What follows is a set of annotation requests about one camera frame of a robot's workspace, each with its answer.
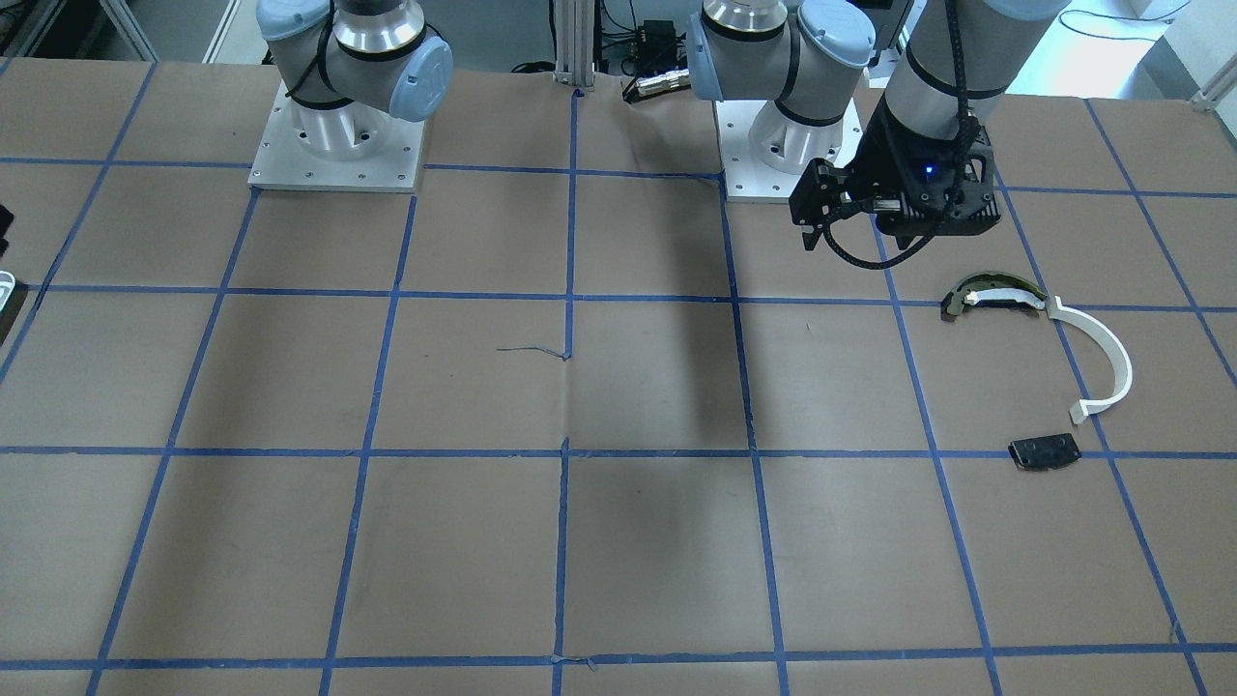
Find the aluminum mounting plate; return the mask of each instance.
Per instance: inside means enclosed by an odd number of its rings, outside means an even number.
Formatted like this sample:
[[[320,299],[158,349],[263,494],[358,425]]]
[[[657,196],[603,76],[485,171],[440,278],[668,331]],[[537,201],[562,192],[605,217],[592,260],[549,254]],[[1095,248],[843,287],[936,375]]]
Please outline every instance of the aluminum mounting plate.
[[[426,124],[391,119],[392,130],[374,156],[325,159],[298,141],[291,122],[291,99],[285,91],[281,84],[249,172],[250,185],[275,190],[417,192]]]
[[[736,203],[785,202],[794,190],[794,184],[799,183],[799,174],[788,174],[766,164],[752,151],[747,138],[752,121],[756,120],[756,114],[761,112],[764,101],[715,101],[714,106],[714,115],[717,119],[717,145],[721,147],[721,162],[726,168],[726,198]],[[836,155],[826,158],[845,164],[855,158],[863,132],[854,99],[846,105],[842,121],[845,124],[842,146]]]

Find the grid square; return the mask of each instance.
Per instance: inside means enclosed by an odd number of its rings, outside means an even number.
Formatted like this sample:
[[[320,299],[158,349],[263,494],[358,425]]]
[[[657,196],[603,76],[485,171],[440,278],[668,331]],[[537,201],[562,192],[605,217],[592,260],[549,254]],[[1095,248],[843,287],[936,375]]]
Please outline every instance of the grid square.
[[[1122,477],[1181,628],[1237,643],[1237,470],[1231,462],[1122,461]]]
[[[743,297],[889,298],[884,273],[857,268],[824,244],[804,251],[800,227],[785,204],[729,203],[726,218]],[[867,215],[842,220],[833,230],[852,253],[878,257]]]
[[[881,660],[790,663],[795,694],[881,694],[882,696],[991,696],[983,660]]]
[[[426,145],[433,164],[568,167],[571,88],[544,74],[455,70]]]
[[[605,665],[563,671],[564,696],[753,696],[777,694],[773,663]]]
[[[1008,309],[971,309],[952,323],[935,308],[902,312],[939,448],[991,452],[1070,433],[1084,451],[1100,450],[1094,428],[1070,423],[1079,388],[1054,321]]]
[[[1145,198],[1173,262],[1202,305],[1237,305],[1237,200]]]
[[[1194,661],[1207,685],[1209,696],[1237,696],[1237,654],[1195,653]]]
[[[103,159],[147,70],[136,62],[14,58],[0,80],[0,156]]]
[[[716,182],[581,177],[575,289],[727,295]]]
[[[0,441],[166,445],[213,299],[48,294],[0,384]]]
[[[713,104],[690,91],[638,104],[622,100],[627,78],[599,74],[580,99],[579,166],[652,173],[721,171]]]
[[[1001,658],[1001,686],[1011,696],[1196,696],[1183,655],[1059,655]]]
[[[574,460],[568,655],[773,647],[747,460]]]
[[[98,178],[93,166],[0,163],[0,202],[15,216],[4,269],[22,282],[43,282]]]
[[[1237,151],[1215,114],[1179,100],[1091,105],[1139,190],[1237,193]]]
[[[340,655],[554,648],[555,460],[375,460]]]
[[[152,457],[0,456],[0,659],[99,654],[157,467]],[[6,691],[7,674],[0,694],[43,692]]]
[[[375,448],[557,450],[563,303],[401,299]]]
[[[407,195],[263,190],[233,287],[391,289]]]
[[[889,307],[743,307],[756,436],[766,450],[924,450]]]
[[[1164,643],[1170,626],[1103,461],[945,471],[993,645]]]
[[[1011,197],[1045,289],[1066,304],[1185,304],[1133,197],[1025,192]]]
[[[447,169],[423,176],[404,288],[565,292],[567,176]]]
[[[978,236],[938,236],[913,260],[896,266],[892,272],[898,298],[940,302],[957,281],[980,271],[999,269],[1035,282],[1035,271],[1004,200],[1001,209],[1001,221],[988,231]],[[882,235],[882,242],[889,256],[898,253],[892,237]]]
[[[88,671],[0,671],[0,694],[80,696],[90,681]]]
[[[386,313],[386,298],[229,295],[177,444],[359,448]]]
[[[356,465],[172,460],[111,656],[323,655]]]
[[[980,645],[930,461],[764,459],[764,491],[787,650]]]
[[[1237,452],[1237,389],[1197,315],[1092,313],[1117,334],[1134,366],[1129,394],[1100,417],[1113,450]],[[1089,392],[1111,394],[1112,367],[1098,345],[1072,328],[1066,334]]]
[[[114,167],[56,279],[218,286],[249,195],[242,171]]]
[[[1129,188],[1081,99],[1006,94],[987,127],[1007,185]]]
[[[252,162],[278,84],[270,66],[160,63],[120,158]]]
[[[568,370],[575,448],[747,448],[729,305],[578,302]]]
[[[543,696],[550,690],[546,668],[339,669],[332,674],[333,696],[374,694],[502,694]]]
[[[106,671],[99,696],[310,696],[320,670],[119,670]]]

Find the cable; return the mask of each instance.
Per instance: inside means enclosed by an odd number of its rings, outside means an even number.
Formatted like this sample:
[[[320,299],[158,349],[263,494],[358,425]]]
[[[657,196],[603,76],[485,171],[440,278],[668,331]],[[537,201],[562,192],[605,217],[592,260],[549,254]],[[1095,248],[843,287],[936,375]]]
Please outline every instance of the cable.
[[[1090,10],[1065,10],[1064,12],[1061,12],[1060,15],[1056,16],[1056,22],[1060,23],[1063,27],[1072,31],[1074,33],[1081,33],[1082,36],[1090,36],[1091,38],[1103,38],[1103,40],[1107,40],[1107,41],[1150,41],[1152,43],[1154,43],[1157,40],[1147,37],[1147,36],[1107,36],[1107,35],[1103,35],[1103,33],[1091,33],[1089,31],[1082,31],[1082,30],[1077,28],[1076,26],[1066,22],[1065,21],[1065,15],[1082,15],[1082,16],[1086,16],[1086,17],[1096,17],[1096,19],[1101,19],[1101,20],[1119,20],[1119,21],[1126,21],[1126,22],[1153,23],[1153,22],[1163,21],[1164,23],[1171,23],[1173,20],[1169,19],[1169,17],[1173,17],[1173,15],[1180,12],[1181,10],[1184,10],[1184,9],[1189,7],[1189,6],[1190,6],[1190,1],[1185,2],[1180,7],[1173,10],[1171,12],[1165,12],[1165,14],[1158,16],[1158,17],[1150,17],[1150,19],[1124,17],[1124,16],[1121,16],[1121,15],[1102,15],[1100,12],[1092,12]]]
[[[825,215],[825,219],[821,220],[824,226],[818,229],[821,229],[825,244],[829,245],[834,253],[837,253],[844,261],[852,266],[872,271],[892,268],[893,266],[922,251],[929,241],[936,237],[936,234],[940,232],[941,227],[945,226],[945,223],[954,215],[954,208],[956,206],[957,198],[962,192],[962,178],[965,176],[966,159],[971,151],[971,145],[975,143],[975,138],[980,134],[980,120],[971,114],[970,99],[966,95],[966,63],[962,54],[962,31],[957,22],[957,0],[945,0],[945,22],[949,25],[949,45],[954,54],[954,82],[957,85],[957,136],[954,137],[954,182],[945,194],[945,209],[941,210],[940,216],[938,216],[936,221],[933,223],[931,229],[912,244],[909,248],[884,261],[868,261],[842,248],[841,245],[837,244],[837,240],[834,239],[834,234],[830,230],[833,223],[842,219],[844,215],[851,216],[861,211],[862,204],[846,203],[835,206],[828,215]]]
[[[318,69],[318,74],[322,75],[322,80],[330,87],[330,78],[327,75],[327,47],[330,45],[330,35],[335,30],[335,0],[330,0],[330,9],[327,14],[327,21],[322,23],[322,33],[318,36],[318,51],[314,53],[313,61],[306,66],[306,70],[301,73],[301,78],[297,80],[296,85],[288,89],[285,96],[296,96],[297,91],[306,85],[306,80],[309,79],[309,74],[313,73],[314,68]]]
[[[601,12],[606,16],[607,20],[610,20],[610,23],[615,25],[616,27],[623,30],[627,33],[636,33],[636,28],[635,28],[636,27],[636,12],[635,11],[632,11],[632,15],[631,15],[631,19],[632,19],[632,26],[631,26],[631,28],[622,26],[622,23],[618,20],[616,20],[614,17],[614,15],[610,14],[610,7],[606,7],[605,0],[601,1]]]

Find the curved metal part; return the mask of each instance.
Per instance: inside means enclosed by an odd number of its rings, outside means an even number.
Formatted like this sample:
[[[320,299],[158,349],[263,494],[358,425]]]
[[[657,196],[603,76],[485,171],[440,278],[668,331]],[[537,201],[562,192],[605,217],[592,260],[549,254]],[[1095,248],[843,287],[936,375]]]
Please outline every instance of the curved metal part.
[[[957,281],[940,300],[940,318],[951,321],[970,307],[1047,308],[1048,293],[1024,277],[1007,272],[980,272]]]
[[[412,43],[426,30],[426,12],[417,2],[403,2],[381,15],[354,15],[343,10],[335,17],[335,41],[357,53],[388,53]]]
[[[735,31],[762,33],[785,23],[782,0],[705,0],[704,16]]]
[[[1095,340],[1105,356],[1112,363],[1113,391],[1107,399],[1079,399],[1070,407],[1070,420],[1074,425],[1081,425],[1087,417],[1106,412],[1110,407],[1121,402],[1129,394],[1129,388],[1134,384],[1134,366],[1129,361],[1126,346],[1121,344],[1112,329],[1100,319],[1086,312],[1080,312],[1074,307],[1066,307],[1061,298],[1053,295],[1048,303],[1048,318],[1075,325]]]

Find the white curved plastic part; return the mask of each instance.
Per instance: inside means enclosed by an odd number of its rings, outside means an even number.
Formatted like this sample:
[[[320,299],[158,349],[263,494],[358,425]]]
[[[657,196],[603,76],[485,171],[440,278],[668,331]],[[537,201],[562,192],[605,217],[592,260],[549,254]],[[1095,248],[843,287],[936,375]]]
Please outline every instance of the white curved plastic part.
[[[4,310],[15,289],[17,289],[17,278],[12,277],[9,271],[0,271],[0,312]]]
[[[1134,366],[1129,362],[1129,354],[1126,352],[1126,346],[1121,344],[1121,340],[1108,326],[1086,312],[1061,304],[1061,298],[1055,294],[1048,303],[1048,318],[1065,321],[1081,329],[1082,333],[1100,344],[1103,354],[1108,356],[1108,361],[1112,363],[1112,397],[1107,399],[1079,399],[1076,404],[1070,407],[1070,419],[1074,422],[1074,425],[1082,425],[1082,422],[1087,417],[1107,410],[1108,407],[1121,402],[1126,398],[1126,394],[1129,394],[1129,388],[1134,384]]]

